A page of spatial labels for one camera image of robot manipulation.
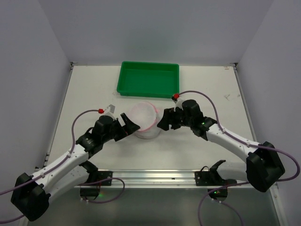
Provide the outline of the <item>white mesh laundry bag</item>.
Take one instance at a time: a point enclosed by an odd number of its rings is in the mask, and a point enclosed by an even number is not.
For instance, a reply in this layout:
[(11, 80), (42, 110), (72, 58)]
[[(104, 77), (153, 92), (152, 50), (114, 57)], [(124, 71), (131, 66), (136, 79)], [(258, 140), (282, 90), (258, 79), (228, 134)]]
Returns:
[(135, 104), (128, 111), (128, 118), (137, 124), (138, 129), (134, 134), (141, 139), (153, 139), (160, 133), (157, 127), (159, 114), (157, 108), (149, 102), (140, 102)]

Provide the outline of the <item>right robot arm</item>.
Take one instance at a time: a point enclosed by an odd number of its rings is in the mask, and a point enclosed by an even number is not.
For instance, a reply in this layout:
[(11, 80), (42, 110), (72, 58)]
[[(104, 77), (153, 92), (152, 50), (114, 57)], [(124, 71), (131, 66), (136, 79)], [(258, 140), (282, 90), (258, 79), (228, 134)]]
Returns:
[(236, 169), (224, 171), (218, 176), (221, 179), (246, 181), (266, 192), (285, 172), (271, 143), (259, 144), (220, 128), (217, 120), (203, 115), (195, 100), (178, 101), (175, 107), (165, 109), (157, 127), (164, 131), (189, 127), (197, 137), (227, 149), (244, 162)]

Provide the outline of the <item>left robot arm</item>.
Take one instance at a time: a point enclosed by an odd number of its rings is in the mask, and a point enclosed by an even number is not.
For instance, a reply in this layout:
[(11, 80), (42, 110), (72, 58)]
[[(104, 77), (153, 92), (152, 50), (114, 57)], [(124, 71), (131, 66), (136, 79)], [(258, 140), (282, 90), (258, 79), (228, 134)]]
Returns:
[(121, 125), (111, 113), (98, 111), (101, 116), (95, 125), (78, 139), (72, 139), (69, 151), (44, 168), (28, 175), (21, 174), (12, 190), (11, 203), (29, 221), (40, 218), (51, 201), (77, 185), (90, 185), (98, 168), (89, 159), (111, 140), (122, 140), (140, 129), (124, 113)]

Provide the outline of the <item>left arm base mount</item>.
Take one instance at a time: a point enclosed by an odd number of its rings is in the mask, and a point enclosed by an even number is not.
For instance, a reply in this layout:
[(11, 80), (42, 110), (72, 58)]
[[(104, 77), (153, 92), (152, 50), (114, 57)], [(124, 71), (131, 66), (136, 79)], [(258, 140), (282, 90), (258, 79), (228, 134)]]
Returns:
[(91, 173), (86, 182), (79, 190), (81, 198), (92, 198), (95, 200), (101, 195), (101, 186), (111, 186), (111, 180), (100, 182), (104, 179), (112, 178), (112, 171), (95, 171)]

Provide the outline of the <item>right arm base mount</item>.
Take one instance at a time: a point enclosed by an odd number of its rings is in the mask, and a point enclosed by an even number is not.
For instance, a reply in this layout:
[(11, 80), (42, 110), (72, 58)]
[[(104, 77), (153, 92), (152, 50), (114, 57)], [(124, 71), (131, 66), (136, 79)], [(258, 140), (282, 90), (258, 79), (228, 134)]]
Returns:
[[(217, 172), (220, 165), (223, 165), (226, 161), (219, 160), (212, 167), (204, 166), (198, 171), (194, 172), (194, 179), (196, 186), (225, 186), (236, 184), (237, 181), (234, 179), (223, 179)], [(220, 189), (210, 193), (211, 198), (217, 201), (224, 201), (228, 196), (227, 188)]]

